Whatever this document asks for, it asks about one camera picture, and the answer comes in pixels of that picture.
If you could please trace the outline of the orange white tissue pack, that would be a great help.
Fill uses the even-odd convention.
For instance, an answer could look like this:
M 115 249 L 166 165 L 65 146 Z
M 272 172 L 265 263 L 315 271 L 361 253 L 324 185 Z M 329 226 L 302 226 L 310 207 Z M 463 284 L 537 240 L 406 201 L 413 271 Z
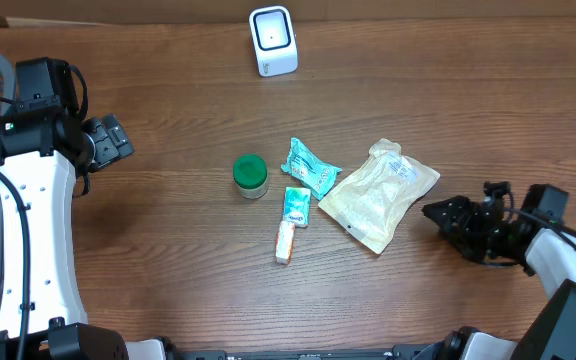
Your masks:
M 275 260 L 278 264 L 287 265 L 290 262 L 296 225 L 289 221 L 281 221 L 275 246 Z

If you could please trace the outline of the blue Kleenex tissue pack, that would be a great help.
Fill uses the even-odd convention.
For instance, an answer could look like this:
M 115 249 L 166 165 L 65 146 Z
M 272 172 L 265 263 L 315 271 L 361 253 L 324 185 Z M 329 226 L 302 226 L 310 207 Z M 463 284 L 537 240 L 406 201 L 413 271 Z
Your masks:
M 292 222 L 296 227 L 309 225 L 311 190 L 302 187 L 287 187 L 284 196 L 282 220 Z

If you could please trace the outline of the beige plastic pouch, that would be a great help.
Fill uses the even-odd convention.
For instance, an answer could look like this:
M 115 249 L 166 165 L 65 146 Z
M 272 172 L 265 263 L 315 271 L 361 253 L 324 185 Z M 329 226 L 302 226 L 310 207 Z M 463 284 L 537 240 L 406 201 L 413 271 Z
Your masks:
M 380 254 L 411 205 L 439 178 L 439 172 L 403 155 L 399 144 L 380 139 L 362 166 L 325 195 L 318 207 Z

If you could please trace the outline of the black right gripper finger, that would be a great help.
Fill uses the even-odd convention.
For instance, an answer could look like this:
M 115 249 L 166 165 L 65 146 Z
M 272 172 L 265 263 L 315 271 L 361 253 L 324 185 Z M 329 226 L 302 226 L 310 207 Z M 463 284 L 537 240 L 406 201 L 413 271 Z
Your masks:
M 423 215 L 436 225 L 459 223 L 472 212 L 473 204 L 465 196 L 427 204 L 422 207 Z
M 464 222 L 446 222 L 440 226 L 440 237 L 447 241 L 462 257 L 473 256 L 472 242 Z

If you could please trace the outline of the green lid jar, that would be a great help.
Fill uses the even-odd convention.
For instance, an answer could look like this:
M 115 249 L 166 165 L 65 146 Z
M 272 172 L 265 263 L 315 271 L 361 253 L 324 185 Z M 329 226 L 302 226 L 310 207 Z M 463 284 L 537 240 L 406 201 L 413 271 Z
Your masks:
M 268 169 L 256 154 L 240 156 L 233 165 L 233 179 L 239 193 L 247 199 L 258 199 L 268 190 Z

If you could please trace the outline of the teal tissue pack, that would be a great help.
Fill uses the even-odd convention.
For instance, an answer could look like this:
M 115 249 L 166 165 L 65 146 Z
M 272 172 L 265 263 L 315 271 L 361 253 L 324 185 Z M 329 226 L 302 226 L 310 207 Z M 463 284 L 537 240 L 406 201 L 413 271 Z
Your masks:
M 291 138 L 289 153 L 281 170 L 309 188 L 317 200 L 322 200 L 334 187 L 337 175 L 342 171 L 320 160 L 296 137 Z

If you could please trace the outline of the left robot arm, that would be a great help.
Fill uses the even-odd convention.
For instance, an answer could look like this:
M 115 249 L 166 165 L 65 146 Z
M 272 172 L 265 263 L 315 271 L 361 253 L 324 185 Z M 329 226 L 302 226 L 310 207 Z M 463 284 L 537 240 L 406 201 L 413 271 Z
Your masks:
M 127 342 L 88 322 L 72 243 L 78 179 L 134 152 L 114 114 L 88 117 L 81 71 L 0 55 L 0 359 L 176 359 L 165 337 Z

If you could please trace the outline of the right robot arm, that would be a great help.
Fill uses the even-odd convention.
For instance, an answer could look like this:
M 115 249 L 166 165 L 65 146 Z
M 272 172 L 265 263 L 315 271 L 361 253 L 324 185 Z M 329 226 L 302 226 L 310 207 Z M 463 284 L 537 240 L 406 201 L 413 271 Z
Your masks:
M 418 358 L 576 359 L 576 231 L 563 222 L 568 192 L 533 184 L 520 207 L 507 182 L 485 183 L 484 194 L 480 203 L 455 196 L 422 212 L 463 258 L 522 267 L 539 278 L 549 301 L 517 342 L 464 326 Z

